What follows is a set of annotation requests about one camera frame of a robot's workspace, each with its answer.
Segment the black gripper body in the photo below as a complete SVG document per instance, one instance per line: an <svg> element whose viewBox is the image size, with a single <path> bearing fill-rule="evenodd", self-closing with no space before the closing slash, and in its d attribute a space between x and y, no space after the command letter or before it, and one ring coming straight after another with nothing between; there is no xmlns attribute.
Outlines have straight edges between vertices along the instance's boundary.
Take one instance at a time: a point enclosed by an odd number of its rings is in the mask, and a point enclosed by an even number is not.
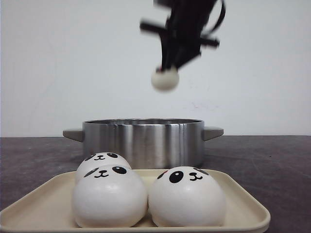
<svg viewBox="0 0 311 233"><path fill-rule="evenodd" d="M204 31L216 4L215 0L155 0L154 4L170 8L171 14L164 26L142 20L139 23L142 31L176 40L178 51L183 47L219 46L219 40L210 37L219 27L219 21L212 29Z"/></svg>

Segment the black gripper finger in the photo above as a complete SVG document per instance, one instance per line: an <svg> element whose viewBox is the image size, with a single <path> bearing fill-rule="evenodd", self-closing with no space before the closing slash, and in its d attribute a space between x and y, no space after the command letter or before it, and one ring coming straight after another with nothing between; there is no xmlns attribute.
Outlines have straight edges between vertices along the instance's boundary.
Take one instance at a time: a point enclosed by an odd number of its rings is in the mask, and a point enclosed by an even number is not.
<svg viewBox="0 0 311 233"><path fill-rule="evenodd" d="M171 70L172 67L178 70L175 62L175 57L177 55L179 48L177 41L168 38L167 36L161 36L160 40L162 52L160 72Z"/></svg>
<svg viewBox="0 0 311 233"><path fill-rule="evenodd" d="M192 59L201 55L200 47L183 47L179 49L176 55L176 68L180 69L183 65L190 62Z"/></svg>

